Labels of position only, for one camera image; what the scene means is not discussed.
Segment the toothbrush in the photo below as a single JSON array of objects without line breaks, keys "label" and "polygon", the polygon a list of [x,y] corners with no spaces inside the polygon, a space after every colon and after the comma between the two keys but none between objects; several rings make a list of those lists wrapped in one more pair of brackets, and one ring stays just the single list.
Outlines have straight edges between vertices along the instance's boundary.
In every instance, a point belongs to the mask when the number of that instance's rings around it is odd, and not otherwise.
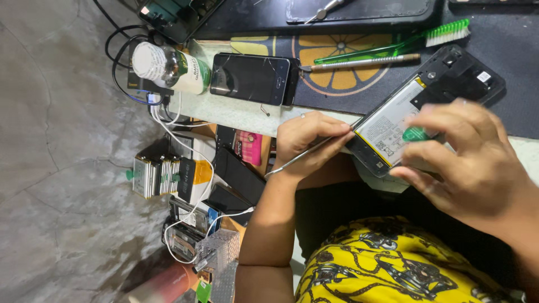
[{"label": "toothbrush", "polygon": [[401,43],[316,59],[314,60],[314,64],[339,63],[377,57],[398,56],[420,50],[424,47],[435,46],[465,38],[470,35],[468,26],[469,20],[462,19],[435,27],[434,29],[423,31]]}]

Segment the battery label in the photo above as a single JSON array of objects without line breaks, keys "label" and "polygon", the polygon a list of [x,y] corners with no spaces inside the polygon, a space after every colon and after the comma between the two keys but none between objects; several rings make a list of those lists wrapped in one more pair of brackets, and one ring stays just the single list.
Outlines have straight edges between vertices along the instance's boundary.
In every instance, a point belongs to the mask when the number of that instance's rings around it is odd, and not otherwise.
[{"label": "battery label", "polygon": [[402,157],[406,146],[402,139],[406,129],[404,121],[406,117],[419,113],[410,101],[423,89],[420,79],[413,79],[355,130],[389,167],[397,164]]}]

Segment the screwdriver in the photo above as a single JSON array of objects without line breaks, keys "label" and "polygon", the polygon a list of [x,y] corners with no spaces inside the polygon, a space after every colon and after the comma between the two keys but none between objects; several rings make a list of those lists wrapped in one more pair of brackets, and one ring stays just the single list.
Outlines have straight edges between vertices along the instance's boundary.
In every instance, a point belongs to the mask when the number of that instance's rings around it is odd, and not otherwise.
[{"label": "screwdriver", "polygon": [[318,9],[318,12],[316,12],[316,15],[309,19],[309,21],[305,22],[304,24],[308,24],[314,19],[322,20],[326,17],[328,11],[334,7],[336,7],[339,4],[343,4],[346,0],[331,0],[323,9]]}]

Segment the table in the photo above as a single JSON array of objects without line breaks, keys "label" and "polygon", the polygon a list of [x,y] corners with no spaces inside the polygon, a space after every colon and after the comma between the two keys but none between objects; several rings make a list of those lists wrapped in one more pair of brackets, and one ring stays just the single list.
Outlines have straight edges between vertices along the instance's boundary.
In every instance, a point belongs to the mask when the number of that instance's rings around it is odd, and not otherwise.
[{"label": "table", "polygon": [[[189,50],[193,56],[206,63],[213,62],[213,56],[216,53],[232,51],[228,41],[198,42],[195,40],[191,43]],[[181,95],[181,113],[183,115],[271,137],[277,136],[277,127],[286,120],[297,117],[301,113],[312,111],[311,108],[307,107],[278,107],[264,105],[264,109],[270,113],[270,116],[267,117],[266,114],[260,110],[260,104],[256,102],[212,95],[209,92],[205,92],[201,95],[188,93],[182,93]],[[179,94],[175,94],[171,98],[169,111],[176,113],[178,103]],[[360,117],[360,115],[332,111],[320,112],[340,119],[346,123],[354,122]],[[539,184],[539,140],[511,136],[510,141],[532,180]],[[375,177],[364,175],[362,175],[362,178],[364,178],[369,185],[371,185],[372,182],[372,184],[375,184],[375,187],[379,187],[375,189],[383,187],[384,182],[392,181],[382,181]]]}]

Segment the barcode sticker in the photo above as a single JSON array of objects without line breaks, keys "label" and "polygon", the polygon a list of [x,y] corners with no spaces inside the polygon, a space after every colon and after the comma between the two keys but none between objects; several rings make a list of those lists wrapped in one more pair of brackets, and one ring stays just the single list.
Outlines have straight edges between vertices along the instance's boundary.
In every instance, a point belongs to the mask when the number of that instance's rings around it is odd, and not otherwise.
[{"label": "barcode sticker", "polygon": [[481,80],[481,82],[485,82],[490,79],[490,75],[487,72],[482,72],[479,74],[479,76],[477,76],[477,78]]}]

